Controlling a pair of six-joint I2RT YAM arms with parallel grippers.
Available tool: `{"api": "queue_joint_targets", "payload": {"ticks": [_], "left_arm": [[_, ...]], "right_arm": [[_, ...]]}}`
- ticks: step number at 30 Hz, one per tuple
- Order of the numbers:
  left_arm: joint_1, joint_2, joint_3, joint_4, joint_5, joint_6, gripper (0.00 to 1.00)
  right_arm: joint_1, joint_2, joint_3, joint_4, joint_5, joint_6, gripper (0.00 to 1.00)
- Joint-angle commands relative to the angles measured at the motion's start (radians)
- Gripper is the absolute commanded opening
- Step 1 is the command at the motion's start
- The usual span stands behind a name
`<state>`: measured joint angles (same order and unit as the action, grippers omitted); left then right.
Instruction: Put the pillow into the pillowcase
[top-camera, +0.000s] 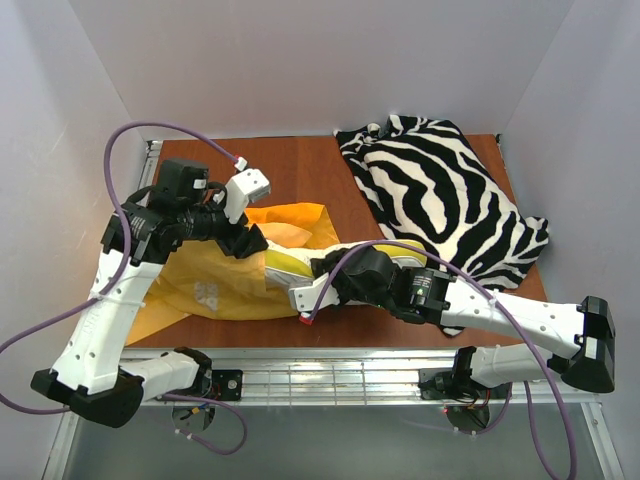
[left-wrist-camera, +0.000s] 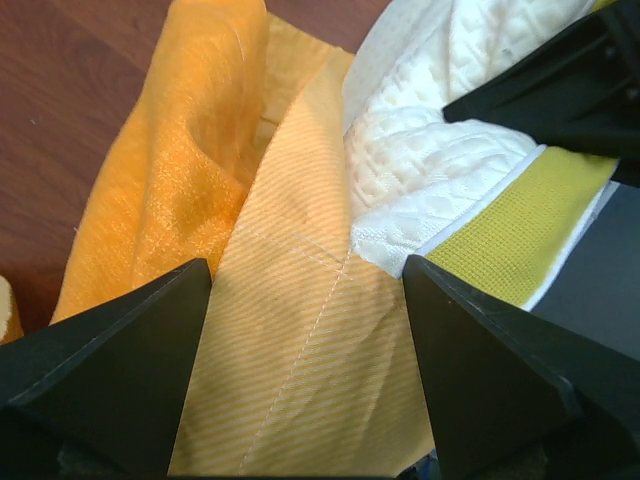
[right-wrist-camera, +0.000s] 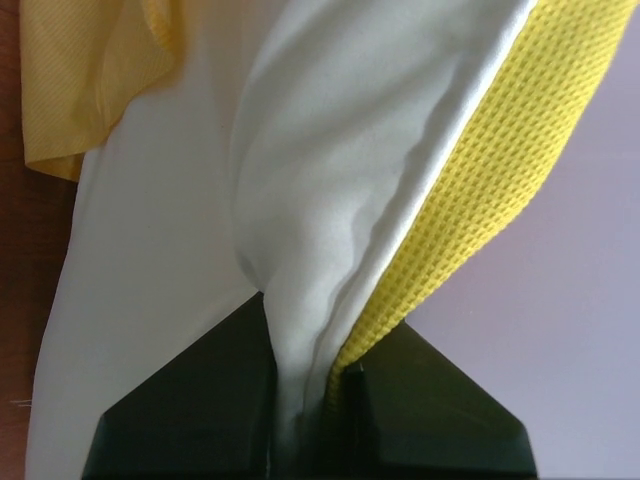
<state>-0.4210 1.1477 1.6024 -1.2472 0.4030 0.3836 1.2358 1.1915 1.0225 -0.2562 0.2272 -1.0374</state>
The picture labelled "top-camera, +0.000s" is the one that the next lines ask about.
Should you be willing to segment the white pillow yellow edge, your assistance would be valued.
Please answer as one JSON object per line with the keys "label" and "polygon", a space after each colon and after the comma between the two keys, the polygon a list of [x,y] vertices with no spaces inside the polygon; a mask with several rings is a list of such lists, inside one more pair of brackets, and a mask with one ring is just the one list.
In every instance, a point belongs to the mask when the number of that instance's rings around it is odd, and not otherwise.
{"label": "white pillow yellow edge", "polygon": [[[363,244],[363,241],[339,243],[324,249],[311,249],[284,247],[269,240],[268,249],[264,251],[266,285],[287,290],[291,286],[312,283],[317,275],[331,271],[344,252],[360,244]],[[376,244],[373,248],[386,254],[398,266],[424,267],[427,264],[427,257],[408,249],[408,246],[421,248],[414,240],[402,240],[401,245]]]}

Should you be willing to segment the yellow pillowcase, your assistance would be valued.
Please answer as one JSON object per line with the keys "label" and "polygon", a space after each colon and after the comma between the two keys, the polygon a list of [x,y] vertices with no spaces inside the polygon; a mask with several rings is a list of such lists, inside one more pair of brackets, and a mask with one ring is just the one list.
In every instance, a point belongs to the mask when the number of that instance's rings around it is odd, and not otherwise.
{"label": "yellow pillowcase", "polygon": [[249,321],[296,314],[287,295],[289,275],[310,279],[304,255],[339,243],[327,208],[302,202],[249,208],[246,215],[269,241],[269,249],[237,259],[222,253],[214,241],[184,243],[152,283],[127,345],[189,315]]}

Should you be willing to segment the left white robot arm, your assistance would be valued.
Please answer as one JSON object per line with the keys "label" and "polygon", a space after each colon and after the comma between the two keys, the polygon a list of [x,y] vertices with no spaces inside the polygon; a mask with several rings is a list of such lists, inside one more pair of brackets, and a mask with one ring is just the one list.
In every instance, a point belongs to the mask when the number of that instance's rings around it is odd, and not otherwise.
{"label": "left white robot arm", "polygon": [[237,259],[266,249],[246,207],[267,196],[269,180],[239,165],[227,183],[212,182],[206,165],[185,159],[162,163],[155,184],[122,204],[128,223],[114,214],[104,232],[89,307],[53,366],[35,372],[31,387],[80,417],[119,428],[140,405],[167,393],[204,397],[212,386],[212,361],[178,347],[152,360],[120,363],[145,296],[169,256],[187,241],[214,241]]}

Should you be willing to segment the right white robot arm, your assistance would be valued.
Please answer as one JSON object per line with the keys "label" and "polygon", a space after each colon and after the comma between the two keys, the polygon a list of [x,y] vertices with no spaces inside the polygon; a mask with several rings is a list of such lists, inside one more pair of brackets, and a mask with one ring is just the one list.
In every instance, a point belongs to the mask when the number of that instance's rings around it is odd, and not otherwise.
{"label": "right white robot arm", "polygon": [[519,338],[506,347],[464,347],[441,390],[489,389],[544,378],[551,371],[568,386],[591,393],[615,389],[615,326],[606,300],[546,303],[502,292],[432,268],[415,258],[407,265],[382,248],[341,248],[311,262],[316,279],[336,291],[340,304],[381,308],[409,324],[441,331],[475,328]]}

